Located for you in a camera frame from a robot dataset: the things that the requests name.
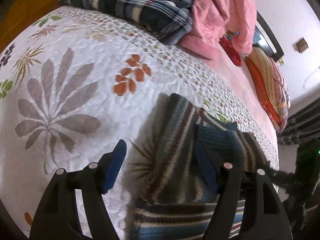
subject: white quilt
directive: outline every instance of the white quilt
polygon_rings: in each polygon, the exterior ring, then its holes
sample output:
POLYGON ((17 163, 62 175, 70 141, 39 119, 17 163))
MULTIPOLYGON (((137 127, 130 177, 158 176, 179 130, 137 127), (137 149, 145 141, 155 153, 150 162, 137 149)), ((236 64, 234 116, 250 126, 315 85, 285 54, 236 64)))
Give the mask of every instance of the white quilt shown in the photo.
MULTIPOLYGON (((130 141, 148 139, 171 93, 253 132, 278 168, 277 151, 261 127, 202 60, 123 20, 64 6, 24 30, 0 59, 0 198, 26 235, 25 213, 34 216, 58 167, 82 169, 124 139, 127 159, 104 196, 124 239, 129 203, 145 182, 127 171, 128 160, 139 158, 130 141)), ((78 208, 89 236, 80 200, 78 208)))

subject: yellow wooden surface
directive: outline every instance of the yellow wooden surface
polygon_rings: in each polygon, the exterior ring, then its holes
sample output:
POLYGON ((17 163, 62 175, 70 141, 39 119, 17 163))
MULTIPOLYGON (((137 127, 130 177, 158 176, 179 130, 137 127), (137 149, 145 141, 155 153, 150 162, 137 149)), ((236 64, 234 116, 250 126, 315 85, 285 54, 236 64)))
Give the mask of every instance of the yellow wooden surface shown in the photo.
POLYGON ((0 24, 0 52, 30 24, 58 7, 57 0, 15 0, 0 24))

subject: plaid blanket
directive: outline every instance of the plaid blanket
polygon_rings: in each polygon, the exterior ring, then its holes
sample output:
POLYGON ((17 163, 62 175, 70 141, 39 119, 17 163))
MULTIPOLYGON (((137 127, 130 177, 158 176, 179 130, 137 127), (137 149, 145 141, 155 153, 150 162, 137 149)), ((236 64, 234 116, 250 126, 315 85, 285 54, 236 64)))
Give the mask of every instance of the plaid blanket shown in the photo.
MULTIPOLYGON (((177 94, 164 115, 150 183, 139 198, 131 239, 201 239, 213 215, 217 195, 210 190, 194 155, 195 141, 224 161, 241 156, 244 170, 267 163, 252 133, 223 123, 177 94)), ((238 202, 230 237, 240 230, 244 201, 238 202)))
POLYGON ((145 26, 162 43, 176 44, 192 29, 191 0, 58 0, 61 5, 94 9, 145 26))

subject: silver bolt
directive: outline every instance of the silver bolt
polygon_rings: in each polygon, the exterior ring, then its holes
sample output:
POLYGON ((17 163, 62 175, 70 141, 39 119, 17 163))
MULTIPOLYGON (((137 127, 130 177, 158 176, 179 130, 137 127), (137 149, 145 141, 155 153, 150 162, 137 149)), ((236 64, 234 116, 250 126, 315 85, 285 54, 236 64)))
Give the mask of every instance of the silver bolt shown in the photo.
POLYGON ((231 163, 224 163, 223 167, 230 170, 230 169, 232 169, 233 165, 231 163))
POLYGON ((56 173, 58 175, 62 175, 64 173, 64 169, 63 168, 57 169, 56 173))
POLYGON ((96 167, 98 167, 98 164, 96 162, 93 162, 93 163, 89 164, 89 168, 90 169, 95 169, 96 167))
POLYGON ((266 174, 263 169, 258 169, 258 170, 257 170, 257 173, 258 173, 259 175, 261 175, 261 176, 263 176, 264 174, 266 174))

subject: bedspread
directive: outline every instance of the bedspread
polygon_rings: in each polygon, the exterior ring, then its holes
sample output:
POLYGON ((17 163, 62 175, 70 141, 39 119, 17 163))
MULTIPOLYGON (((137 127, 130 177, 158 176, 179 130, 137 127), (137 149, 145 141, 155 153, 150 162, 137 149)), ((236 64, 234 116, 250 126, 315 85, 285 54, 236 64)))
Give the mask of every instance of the bedspread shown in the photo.
POLYGON ((126 160, 103 199, 120 239, 128 236, 130 204, 146 182, 129 163, 141 159, 137 148, 157 130, 171 93, 254 133, 278 168, 277 150, 211 68, 121 19, 63 6, 24 30, 0 58, 0 198, 27 235, 25 217, 35 214, 58 167, 82 169, 124 139, 126 160))

